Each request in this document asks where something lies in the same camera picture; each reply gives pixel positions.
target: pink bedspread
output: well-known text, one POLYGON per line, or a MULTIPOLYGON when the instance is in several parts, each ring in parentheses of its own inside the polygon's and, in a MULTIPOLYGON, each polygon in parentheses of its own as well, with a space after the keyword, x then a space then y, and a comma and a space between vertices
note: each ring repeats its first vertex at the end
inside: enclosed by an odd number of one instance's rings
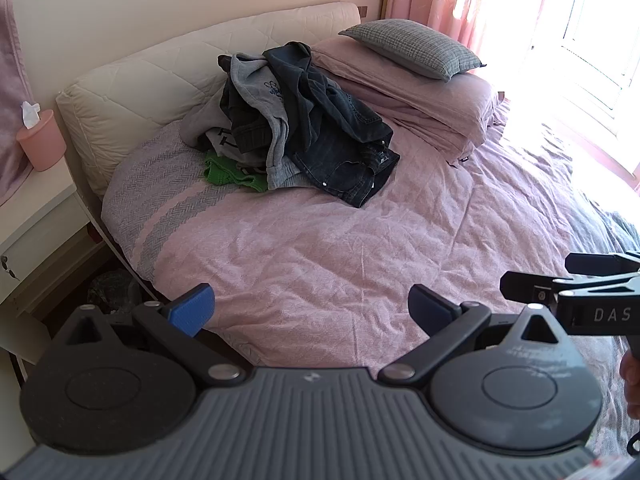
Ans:
MULTIPOLYGON (((373 373, 426 338, 407 313, 414 283, 519 312, 498 291, 506 270, 562 274, 570 251, 638 248, 633 226, 577 188, 568 149, 539 123, 491 127, 453 168, 385 121, 401 160, 361 209, 317 189, 213 188, 200 176, 202 156, 184 151, 173 123, 116 170, 104 221, 168 298, 210 283, 216 307, 207 327, 254 363, 373 373)), ((640 211, 637 196, 613 185, 640 211)), ((605 396, 591 445, 622 452, 632 434, 617 375, 622 342, 576 343, 605 396)))

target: tissue box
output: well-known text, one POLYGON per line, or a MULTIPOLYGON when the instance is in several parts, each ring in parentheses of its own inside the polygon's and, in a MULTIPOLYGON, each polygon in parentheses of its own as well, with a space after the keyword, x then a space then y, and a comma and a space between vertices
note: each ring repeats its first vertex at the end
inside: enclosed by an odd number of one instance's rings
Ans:
POLYGON ((41 112, 40 121, 33 128, 20 128, 16 139, 37 171, 48 170, 66 151, 65 139, 53 118, 53 110, 41 112))

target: hand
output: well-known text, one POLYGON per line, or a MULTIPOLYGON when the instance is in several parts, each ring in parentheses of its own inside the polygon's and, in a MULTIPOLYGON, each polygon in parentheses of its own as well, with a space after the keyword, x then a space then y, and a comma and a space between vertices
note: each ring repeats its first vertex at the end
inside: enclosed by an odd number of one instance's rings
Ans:
POLYGON ((626 412, 640 419, 640 361, 627 350, 620 362, 620 376, 625 380, 626 412))

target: gray pillow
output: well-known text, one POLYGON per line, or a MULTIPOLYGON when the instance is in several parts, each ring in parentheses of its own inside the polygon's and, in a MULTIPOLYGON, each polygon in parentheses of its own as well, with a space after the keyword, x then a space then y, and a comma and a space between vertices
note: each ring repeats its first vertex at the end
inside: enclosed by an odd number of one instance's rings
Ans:
POLYGON ((485 66, 478 56, 449 36, 412 20, 377 20, 339 32, 417 74, 449 81, 485 66))

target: bed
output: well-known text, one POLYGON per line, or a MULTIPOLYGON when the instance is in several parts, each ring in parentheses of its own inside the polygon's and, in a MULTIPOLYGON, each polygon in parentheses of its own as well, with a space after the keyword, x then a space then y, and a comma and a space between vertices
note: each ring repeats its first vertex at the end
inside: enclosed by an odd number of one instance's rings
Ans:
MULTIPOLYGON (((313 44, 359 21, 347 3, 233 20, 94 69, 59 95, 102 218, 143 279, 170 299, 210 283, 207 328, 254 364, 376 373, 426 339, 406 309, 414 283, 518 312, 498 291, 506 270, 562 274, 571 251, 640 249, 632 190, 559 139, 539 110, 507 102, 459 168, 383 117, 401 161, 360 209, 317 189, 262 195, 206 183, 203 155, 178 128, 222 86, 217 56, 313 44)), ((617 372, 625 344, 575 342, 604 396, 590 446, 622 453, 634 433, 617 372)))

